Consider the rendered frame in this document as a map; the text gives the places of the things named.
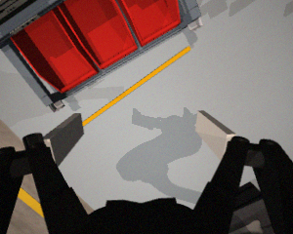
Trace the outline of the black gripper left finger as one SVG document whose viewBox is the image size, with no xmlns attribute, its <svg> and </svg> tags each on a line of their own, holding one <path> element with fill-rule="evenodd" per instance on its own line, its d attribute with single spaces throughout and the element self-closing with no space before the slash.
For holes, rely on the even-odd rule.
<svg viewBox="0 0 293 234">
<path fill-rule="evenodd" d="M 0 234 L 7 234 L 23 176 L 30 174 L 49 234 L 102 234 L 58 168 L 83 135 L 81 113 L 74 113 L 44 136 L 24 136 L 25 150 L 0 148 Z"/>
</svg>

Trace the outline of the yellow bar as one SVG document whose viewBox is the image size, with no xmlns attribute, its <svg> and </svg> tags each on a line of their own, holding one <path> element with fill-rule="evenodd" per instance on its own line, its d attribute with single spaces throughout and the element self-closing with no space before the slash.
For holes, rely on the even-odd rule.
<svg viewBox="0 0 293 234">
<path fill-rule="evenodd" d="M 190 50 L 190 47 L 186 47 L 185 49 L 183 49 L 181 52 L 179 52 L 178 54 L 176 54 L 174 57 L 170 58 L 168 61 L 166 61 L 165 63 L 163 63 L 161 66 L 159 66 L 158 68 L 156 68 L 154 71 L 152 71 L 148 76 L 146 76 L 145 78 L 143 78 L 141 81 L 139 81 L 138 83 L 136 83 L 134 86 L 132 86 L 131 88 L 129 88 L 127 91 L 125 91 L 123 94 L 121 94 L 120 96 L 118 96 L 117 98 L 115 98 L 114 100 L 112 100 L 110 103 L 108 103 L 106 106 L 104 106 L 103 108 L 101 108 L 99 111 L 97 111 L 96 113 L 94 113 L 92 116 L 90 116 L 88 119 L 86 119 L 85 121 L 83 121 L 83 126 L 85 126 L 87 123 L 89 123 L 90 121 L 92 121 L 94 118 L 96 118 L 97 116 L 99 116 L 101 113 L 103 113 L 105 110 L 107 110 L 108 108 L 110 108 L 112 105 L 114 105 L 115 103 L 117 103 L 119 100 L 121 100 L 122 98 L 124 98 L 125 96 L 127 96 L 128 94 L 130 94 L 132 91 L 134 91 L 135 89 L 137 89 L 139 86 L 141 86 L 145 81 L 147 81 L 148 79 L 150 79 L 152 76 L 154 76 L 155 74 L 157 74 L 159 71 L 161 71 L 162 69 L 164 69 L 166 66 L 168 66 L 169 64 L 171 64 L 173 61 L 175 61 L 176 59 L 178 59 L 179 57 L 181 57 L 182 55 L 184 55 L 185 53 L 187 53 Z"/>
</svg>

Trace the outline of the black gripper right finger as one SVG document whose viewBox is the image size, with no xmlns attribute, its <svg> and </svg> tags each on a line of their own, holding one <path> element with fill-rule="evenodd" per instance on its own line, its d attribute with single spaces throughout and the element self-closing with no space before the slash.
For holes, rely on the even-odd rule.
<svg viewBox="0 0 293 234">
<path fill-rule="evenodd" d="M 229 234 L 244 164 L 253 168 L 273 233 L 293 234 L 293 162 L 282 147 L 264 138 L 250 143 L 204 110 L 195 131 L 221 162 L 179 234 Z"/>
</svg>

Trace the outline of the red open bin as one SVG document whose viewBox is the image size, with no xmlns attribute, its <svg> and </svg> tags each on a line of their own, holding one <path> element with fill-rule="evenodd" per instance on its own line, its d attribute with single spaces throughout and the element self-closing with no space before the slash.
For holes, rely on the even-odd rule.
<svg viewBox="0 0 293 234">
<path fill-rule="evenodd" d="M 172 30 L 180 20 L 178 0 L 117 1 L 140 45 Z"/>
<path fill-rule="evenodd" d="M 99 68 L 109 67 L 136 49 L 136 42 L 115 0 L 66 0 L 58 8 Z"/>
<path fill-rule="evenodd" d="M 58 7 L 10 39 L 37 75 L 59 92 L 73 89 L 98 71 Z"/>
</svg>

